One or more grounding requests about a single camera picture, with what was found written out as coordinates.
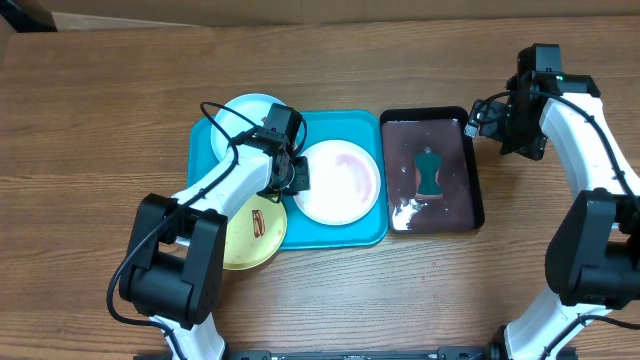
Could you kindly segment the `light blue plate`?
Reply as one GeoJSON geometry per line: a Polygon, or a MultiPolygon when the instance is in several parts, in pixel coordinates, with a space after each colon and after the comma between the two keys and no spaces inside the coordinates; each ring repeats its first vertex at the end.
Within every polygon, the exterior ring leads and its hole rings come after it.
{"type": "MultiPolygon", "coordinates": [[[[284,105],[284,102],[271,95],[250,93],[230,100],[225,106],[262,126],[272,104],[284,105]]],[[[220,109],[213,119],[231,138],[252,127],[250,123],[224,109],[220,109]]],[[[222,160],[227,153],[228,140],[215,126],[211,128],[210,136],[213,153],[218,160],[222,160]]]]}

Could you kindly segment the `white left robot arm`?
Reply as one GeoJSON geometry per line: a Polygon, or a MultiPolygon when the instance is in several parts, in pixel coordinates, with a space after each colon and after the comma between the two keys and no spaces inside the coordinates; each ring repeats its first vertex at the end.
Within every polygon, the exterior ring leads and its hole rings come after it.
{"type": "Polygon", "coordinates": [[[159,329],[172,359],[229,358],[212,315],[228,222],[255,195],[278,203],[309,189],[307,133],[298,111],[273,104],[264,124],[227,139],[225,158],[200,183],[171,197],[147,195],[107,288],[111,317],[159,329]]]}

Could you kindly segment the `white plate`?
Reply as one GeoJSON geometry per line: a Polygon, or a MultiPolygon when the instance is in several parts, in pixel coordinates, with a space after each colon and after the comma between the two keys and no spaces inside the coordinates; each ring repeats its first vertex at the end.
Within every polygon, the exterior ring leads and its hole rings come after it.
{"type": "Polygon", "coordinates": [[[372,156],[345,140],[326,140],[304,150],[310,188],[294,196],[301,212],[323,225],[339,226],[363,218],[381,191],[372,156]]]}

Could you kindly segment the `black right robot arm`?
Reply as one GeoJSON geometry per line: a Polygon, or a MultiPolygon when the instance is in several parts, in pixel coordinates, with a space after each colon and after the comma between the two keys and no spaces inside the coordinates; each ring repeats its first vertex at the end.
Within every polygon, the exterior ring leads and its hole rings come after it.
{"type": "Polygon", "coordinates": [[[574,359],[568,343],[593,322],[637,330],[610,314],[639,298],[639,177],[593,78],[564,72],[558,45],[535,43],[519,52],[503,92],[473,104],[464,133],[532,160],[553,144],[573,196],[546,250],[544,290],[481,358],[574,359]]]}

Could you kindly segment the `green scrub sponge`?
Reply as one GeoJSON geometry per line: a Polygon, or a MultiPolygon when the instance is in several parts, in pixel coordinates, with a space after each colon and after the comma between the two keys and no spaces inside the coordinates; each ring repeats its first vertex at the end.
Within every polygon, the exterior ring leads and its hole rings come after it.
{"type": "Polygon", "coordinates": [[[439,185],[441,156],[434,152],[421,152],[415,156],[416,195],[438,197],[442,195],[439,185]]]}

